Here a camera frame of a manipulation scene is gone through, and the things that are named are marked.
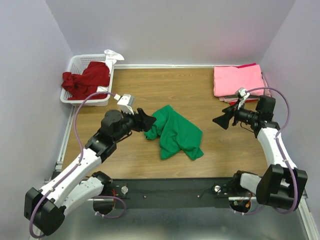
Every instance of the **green cloth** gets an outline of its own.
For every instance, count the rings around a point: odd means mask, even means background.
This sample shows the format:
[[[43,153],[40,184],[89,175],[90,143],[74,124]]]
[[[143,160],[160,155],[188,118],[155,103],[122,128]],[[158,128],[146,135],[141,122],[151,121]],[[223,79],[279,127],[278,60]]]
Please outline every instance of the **green cloth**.
[[[192,160],[204,155],[200,149],[202,131],[174,111],[170,105],[159,109],[152,116],[156,121],[144,135],[149,140],[160,136],[162,160],[170,158],[180,150],[183,150]]]

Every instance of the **plastic basket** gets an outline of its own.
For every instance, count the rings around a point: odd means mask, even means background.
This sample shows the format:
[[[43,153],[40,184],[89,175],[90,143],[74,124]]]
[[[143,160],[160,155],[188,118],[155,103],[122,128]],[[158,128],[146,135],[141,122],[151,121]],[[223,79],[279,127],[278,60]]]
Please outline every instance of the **plastic basket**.
[[[69,66],[67,68],[67,72],[71,72],[72,74],[82,74],[83,71],[88,67],[89,63],[94,62],[105,62],[106,55],[104,54],[85,54],[85,55],[76,55],[71,58]],[[110,83],[109,87],[107,87],[108,91],[111,92],[112,82],[114,78],[114,69],[110,73]],[[63,103],[72,104],[73,106],[78,107],[83,100],[68,100],[71,98],[72,94],[62,88],[60,100]],[[107,106],[109,101],[110,95],[108,94],[106,98],[103,99],[93,99],[88,100],[83,105],[84,107],[91,107],[91,106]]]

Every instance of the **red folded cloth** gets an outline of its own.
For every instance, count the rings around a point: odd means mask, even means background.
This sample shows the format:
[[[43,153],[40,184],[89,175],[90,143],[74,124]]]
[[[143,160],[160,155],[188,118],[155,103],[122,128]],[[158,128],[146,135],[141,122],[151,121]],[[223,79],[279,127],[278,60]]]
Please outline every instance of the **red folded cloth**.
[[[110,84],[109,68],[104,62],[92,61],[82,75],[64,72],[62,87],[72,94],[68,100],[84,100],[96,93],[98,86],[108,87]],[[107,94],[98,94],[90,99],[104,99]]]

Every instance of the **folded pink towel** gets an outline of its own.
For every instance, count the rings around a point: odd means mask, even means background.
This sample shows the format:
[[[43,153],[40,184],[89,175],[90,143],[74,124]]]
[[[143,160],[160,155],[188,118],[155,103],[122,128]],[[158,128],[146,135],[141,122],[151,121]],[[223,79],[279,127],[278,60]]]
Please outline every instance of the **folded pink towel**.
[[[234,66],[214,67],[213,92],[216,97],[234,95],[241,87],[250,90],[264,86],[259,65],[243,68]],[[250,94],[260,96],[264,94],[264,90],[256,90],[250,92]]]

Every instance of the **white wall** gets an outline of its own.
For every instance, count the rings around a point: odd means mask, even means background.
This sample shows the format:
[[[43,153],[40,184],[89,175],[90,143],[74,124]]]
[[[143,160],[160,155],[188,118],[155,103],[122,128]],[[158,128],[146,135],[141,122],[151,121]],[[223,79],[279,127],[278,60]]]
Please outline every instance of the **white wall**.
[[[283,141],[300,169],[308,173],[308,204],[320,230],[320,1],[297,0],[265,53],[261,68],[270,86],[281,90],[291,106]],[[275,118],[286,110],[277,97]]]
[[[0,239],[29,238],[25,194],[54,170],[70,107],[60,103],[72,56],[44,0],[0,1]]]
[[[124,64],[258,62],[295,0],[46,0],[72,52]]]

